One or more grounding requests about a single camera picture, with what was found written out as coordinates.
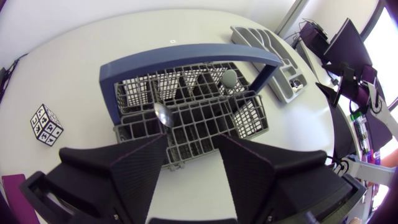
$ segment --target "white table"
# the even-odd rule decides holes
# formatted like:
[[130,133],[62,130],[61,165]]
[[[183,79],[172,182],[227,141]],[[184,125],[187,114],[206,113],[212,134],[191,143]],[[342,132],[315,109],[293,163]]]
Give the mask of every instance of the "white table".
[[[61,147],[87,149],[116,143],[98,81],[101,65],[173,44],[231,43],[231,25],[264,29],[227,12],[166,10],[95,22],[36,48],[20,61],[0,105],[0,175],[47,173],[60,163]],[[296,151],[322,149],[331,156],[334,134],[328,103],[315,86],[311,69],[280,41],[303,71],[308,87],[287,105],[268,86],[261,90],[269,131],[253,141]],[[237,66],[250,82],[258,74],[251,63]],[[53,147],[36,140],[30,127],[41,103],[65,128]],[[148,217],[236,217],[220,154],[195,159],[175,172],[163,170]]]

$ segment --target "metal spoon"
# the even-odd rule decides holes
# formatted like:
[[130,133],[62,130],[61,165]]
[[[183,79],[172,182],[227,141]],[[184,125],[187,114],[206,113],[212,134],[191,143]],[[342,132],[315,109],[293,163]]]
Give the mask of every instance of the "metal spoon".
[[174,126],[173,114],[172,112],[161,103],[154,103],[155,114],[159,121],[166,127],[172,128]]

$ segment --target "white wall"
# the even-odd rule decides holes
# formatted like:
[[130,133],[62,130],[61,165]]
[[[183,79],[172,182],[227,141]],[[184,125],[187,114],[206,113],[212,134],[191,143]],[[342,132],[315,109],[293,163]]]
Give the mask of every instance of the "white wall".
[[293,2],[294,0],[8,0],[0,12],[0,68],[10,66],[18,56],[60,34],[109,17],[156,9],[214,9],[248,17],[274,30]]
[[302,18],[312,19],[328,33],[331,40],[346,18],[350,18],[361,33],[372,16],[378,0],[310,0],[285,37],[298,32]]

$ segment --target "gray cutlery tray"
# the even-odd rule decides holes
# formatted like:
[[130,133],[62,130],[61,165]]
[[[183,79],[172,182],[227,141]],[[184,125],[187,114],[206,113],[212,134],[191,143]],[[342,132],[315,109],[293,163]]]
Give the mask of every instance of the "gray cutlery tray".
[[[307,80],[285,47],[272,32],[240,26],[231,26],[231,29],[233,31],[231,40],[235,44],[264,49],[276,54],[282,60],[283,65],[275,71],[275,75],[269,82],[269,86],[280,101],[289,103],[304,91],[308,85]],[[264,68],[263,63],[253,63],[253,65],[259,71]],[[294,80],[300,81],[303,85],[303,88],[297,92],[294,92],[290,85],[290,82]]]

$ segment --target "blue rack handle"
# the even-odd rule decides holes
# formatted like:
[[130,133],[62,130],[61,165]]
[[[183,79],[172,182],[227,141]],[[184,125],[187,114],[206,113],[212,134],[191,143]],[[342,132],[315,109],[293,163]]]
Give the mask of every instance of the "blue rack handle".
[[249,87],[258,93],[273,76],[282,62],[273,53],[237,44],[188,44],[164,47],[130,55],[101,66],[99,84],[109,115],[115,125],[120,124],[114,84],[150,72],[203,62],[244,61],[264,63]]

